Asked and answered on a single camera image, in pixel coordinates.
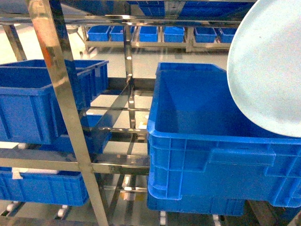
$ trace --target white floor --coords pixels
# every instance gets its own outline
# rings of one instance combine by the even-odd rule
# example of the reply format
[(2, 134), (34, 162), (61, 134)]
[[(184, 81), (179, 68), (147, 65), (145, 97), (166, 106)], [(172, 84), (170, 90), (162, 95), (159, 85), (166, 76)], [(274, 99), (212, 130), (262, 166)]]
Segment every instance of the white floor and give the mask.
[[(42, 59), (42, 52), (39, 47), (38, 40), (32, 27), (25, 27), (18, 29), (18, 34), (25, 50), (27, 59)], [(81, 57), (80, 51), (84, 51), (85, 47), (81, 39), (77, 34), (69, 35), (71, 42), (71, 48), (74, 59), (101, 59), (109, 60), (108, 73), (109, 77), (123, 77), (125, 78), (125, 67), (124, 67), (124, 55), (123, 49), (121, 48), (103, 48), (95, 49), (90, 55), (84, 55)], [(9, 63), (16, 61), (15, 55), (10, 47), (9, 41), (0, 28), (0, 64)], [(155, 78), (155, 71), (158, 62), (179, 62), (179, 63), (211, 63), (226, 69), (227, 55), (226, 54), (210, 54), (210, 53), (185, 53), (184, 51), (166, 49), (166, 48), (145, 48), (145, 49), (134, 49), (133, 64), (134, 73), (133, 76), (136, 78)], [(116, 96), (100, 96), (96, 99), (92, 105), (104, 105), (110, 106)], [(151, 97), (136, 97), (136, 107), (150, 108)], [(141, 121), (146, 122), (146, 113), (137, 112), (136, 119), (137, 125)], [(115, 124), (117, 128), (129, 128), (128, 112), (123, 112)], [(12, 148), (15, 143), (0, 142), (0, 147)], [(105, 148), (105, 153), (119, 153), (126, 154), (129, 143), (121, 142), (109, 142)], [(147, 154), (146, 144), (135, 144), (132, 154)], [(145, 197), (142, 198), (141, 206), (136, 206), (135, 211), (144, 210), (143, 219), (133, 219), (131, 224), (143, 224), (152, 225), (148, 222), (156, 219), (158, 216), (156, 212), (147, 210), (145, 207)], [(0, 212), (2, 212), (8, 201), (0, 201)], [(126, 202), (121, 200), (118, 202), (117, 213), (114, 216), (114, 223), (123, 223), (121, 217), (118, 215), (118, 211), (122, 211), (125, 208)], [(18, 217), (31, 217), (31, 218), (48, 218), (52, 219), (55, 213), (58, 211), (58, 206), (45, 205), (37, 203), (26, 203), (23, 208), (18, 212)], [(93, 214), (93, 210), (90, 203), (83, 207), (72, 208), (68, 220), (79, 220), (79, 221), (96, 221)]]

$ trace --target crate handle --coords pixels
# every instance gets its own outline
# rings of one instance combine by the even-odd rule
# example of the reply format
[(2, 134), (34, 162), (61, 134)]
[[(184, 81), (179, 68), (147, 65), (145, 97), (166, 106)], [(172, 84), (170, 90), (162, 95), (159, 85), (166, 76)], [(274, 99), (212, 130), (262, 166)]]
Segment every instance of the crate handle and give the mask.
[(247, 166), (273, 166), (275, 157), (276, 154), (271, 148), (213, 148), (210, 152), (209, 163)]

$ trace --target white roller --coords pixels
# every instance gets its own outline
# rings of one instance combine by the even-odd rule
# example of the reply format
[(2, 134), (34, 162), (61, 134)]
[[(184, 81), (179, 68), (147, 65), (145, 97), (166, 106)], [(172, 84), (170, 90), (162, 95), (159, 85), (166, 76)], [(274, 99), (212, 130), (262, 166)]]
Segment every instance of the white roller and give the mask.
[(59, 218), (62, 218), (66, 211), (67, 211), (67, 209), (59, 209), (59, 211), (57, 212), (57, 216)]

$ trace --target crate rim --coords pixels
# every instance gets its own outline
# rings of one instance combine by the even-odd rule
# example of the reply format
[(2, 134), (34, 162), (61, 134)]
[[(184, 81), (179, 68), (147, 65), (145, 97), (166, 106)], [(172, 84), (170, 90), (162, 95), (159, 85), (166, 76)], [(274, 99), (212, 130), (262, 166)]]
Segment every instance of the crate rim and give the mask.
[(150, 115), (147, 124), (147, 131), (151, 136), (158, 137), (161, 139), (184, 139), (184, 140), (208, 140), (208, 141), (222, 141), (222, 142), (240, 142), (240, 143), (256, 143), (256, 144), (292, 144), (300, 145), (301, 139), (288, 137), (288, 138), (264, 138), (264, 137), (234, 137), (234, 136), (217, 136), (217, 135), (200, 135), (200, 134), (185, 134), (185, 133), (170, 133), (170, 132), (161, 132), (155, 128), (155, 120), (157, 118), (157, 108), (158, 108), (158, 98), (159, 98), (159, 80), (161, 78), (161, 64), (159, 63), (157, 72), (156, 72), (156, 82), (155, 89), (153, 94), (153, 100), (150, 107)]

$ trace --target plastic crate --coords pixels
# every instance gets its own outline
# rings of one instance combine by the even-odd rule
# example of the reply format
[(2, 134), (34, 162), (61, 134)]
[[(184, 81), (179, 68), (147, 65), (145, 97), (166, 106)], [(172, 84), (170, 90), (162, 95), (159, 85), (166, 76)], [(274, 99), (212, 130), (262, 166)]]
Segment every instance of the plastic crate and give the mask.
[(158, 41), (158, 28), (152, 26), (141, 27), (139, 32), (140, 41), (157, 42)]
[(195, 27), (194, 35), (196, 42), (214, 42), (217, 36), (215, 30), (209, 27)]
[[(88, 125), (96, 125), (100, 118), (101, 115), (89, 115), (87, 117)], [(107, 137), (103, 148), (110, 138), (111, 135)], [(95, 152), (89, 142), (87, 146), (90, 153), (102, 153), (103, 151)], [(67, 135), (58, 138), (53, 145), (42, 145), (40, 150), (74, 153)], [(60, 171), (58, 174), (21, 173), (21, 176), (23, 179), (13, 180), (11, 168), (0, 167), (0, 200), (82, 206), (89, 198), (80, 172)]]
[(123, 41), (123, 26), (114, 26), (110, 32), (111, 41)]
[[(86, 120), (84, 120), (84, 119), (81, 120), (81, 124), (82, 124), (82, 126), (86, 126), (86, 127), (94, 127), (98, 123), (98, 121), (100, 120), (101, 117), (102, 117), (101, 115), (88, 115), (86, 117)], [(102, 154), (104, 148), (106, 147), (106, 145), (107, 145), (108, 141), (111, 139), (111, 137), (112, 137), (112, 134), (109, 133), (105, 142), (103, 143), (103, 146), (99, 150), (96, 150), (94, 148), (93, 139), (89, 136), (85, 136), (89, 153)], [(68, 153), (74, 152), (74, 150), (72, 148), (71, 140), (67, 134), (61, 135), (51, 145), (42, 145), (40, 147), (40, 150), (59, 151), (59, 152), (68, 152)]]
[(108, 41), (111, 26), (94, 26), (88, 31), (90, 41)]
[(184, 31), (183, 27), (165, 27), (164, 42), (183, 42)]
[(136, 4), (146, 16), (165, 16), (164, 1), (137, 1)]
[(218, 29), (221, 42), (231, 43), (237, 31), (236, 28), (220, 28)]
[(247, 2), (197, 2), (187, 1), (180, 16), (227, 16), (243, 12), (252, 7), (253, 3)]
[(218, 214), (241, 216), (245, 200), (211, 198), (206, 196), (183, 195), (181, 200), (157, 199), (148, 193), (147, 207), (150, 210), (180, 213)]
[(301, 206), (301, 139), (248, 120), (232, 99), (224, 70), (160, 63), (147, 129), (152, 196)]
[[(87, 84), (91, 85), (91, 89), (84, 93), (87, 97), (86, 107), (90, 107), (90, 102), (108, 88), (108, 63), (108, 60), (74, 60), (78, 73), (89, 70), (92, 74), (91, 81)], [(0, 71), (2, 67), (46, 68), (46, 63), (44, 60), (24, 60), (0, 65)]]
[[(78, 73), (86, 107), (95, 98), (95, 75)], [(51, 144), (66, 131), (46, 68), (0, 67), (0, 140)]]

